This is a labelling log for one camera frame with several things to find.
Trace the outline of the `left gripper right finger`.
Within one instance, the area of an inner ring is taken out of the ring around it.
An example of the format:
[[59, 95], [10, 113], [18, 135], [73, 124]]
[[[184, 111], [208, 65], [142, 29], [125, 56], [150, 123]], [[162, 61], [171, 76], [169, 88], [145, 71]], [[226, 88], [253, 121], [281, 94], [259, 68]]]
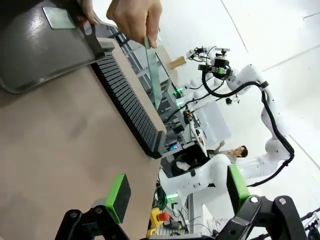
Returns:
[[246, 240], [253, 228], [264, 228], [272, 240], [306, 240], [293, 199], [287, 195], [273, 201], [250, 194], [236, 165], [227, 168], [226, 186], [234, 217], [217, 235], [218, 240]]

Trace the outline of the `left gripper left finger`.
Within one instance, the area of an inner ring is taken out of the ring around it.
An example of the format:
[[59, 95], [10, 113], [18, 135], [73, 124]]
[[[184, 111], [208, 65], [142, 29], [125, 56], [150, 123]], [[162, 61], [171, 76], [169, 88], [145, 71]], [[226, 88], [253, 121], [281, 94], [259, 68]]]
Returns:
[[119, 174], [102, 204], [83, 213], [78, 209], [67, 211], [61, 221], [56, 240], [128, 240], [121, 227], [131, 197], [127, 175]]

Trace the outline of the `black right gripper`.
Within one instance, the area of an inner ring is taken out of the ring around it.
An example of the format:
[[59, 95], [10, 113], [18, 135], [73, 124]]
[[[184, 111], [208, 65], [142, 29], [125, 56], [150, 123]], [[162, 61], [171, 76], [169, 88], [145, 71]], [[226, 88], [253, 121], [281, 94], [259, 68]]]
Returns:
[[[224, 58], [214, 58], [212, 65], [217, 68], [217, 75], [219, 77], [232, 76], [233, 70], [228, 66], [228, 60]], [[202, 72], [212, 72], [213, 67], [208, 64], [199, 64], [198, 69]]]

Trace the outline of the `person right hand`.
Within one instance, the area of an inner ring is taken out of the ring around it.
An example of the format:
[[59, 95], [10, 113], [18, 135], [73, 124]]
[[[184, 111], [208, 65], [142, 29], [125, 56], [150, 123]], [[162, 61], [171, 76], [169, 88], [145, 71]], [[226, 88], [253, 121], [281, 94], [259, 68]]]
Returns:
[[150, 46], [156, 49], [162, 10], [159, 0], [113, 0], [106, 17], [127, 38], [143, 45], [147, 37]]

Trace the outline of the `person left hand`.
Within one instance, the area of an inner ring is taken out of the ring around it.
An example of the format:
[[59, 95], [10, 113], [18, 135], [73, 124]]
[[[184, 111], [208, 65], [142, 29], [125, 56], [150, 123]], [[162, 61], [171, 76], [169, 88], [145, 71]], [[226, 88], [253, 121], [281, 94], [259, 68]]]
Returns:
[[95, 19], [95, 14], [93, 10], [93, 1], [92, 0], [77, 0], [77, 3], [82, 9], [83, 16], [80, 16], [78, 19], [82, 23], [90, 23], [91, 25], [97, 25], [98, 21]]

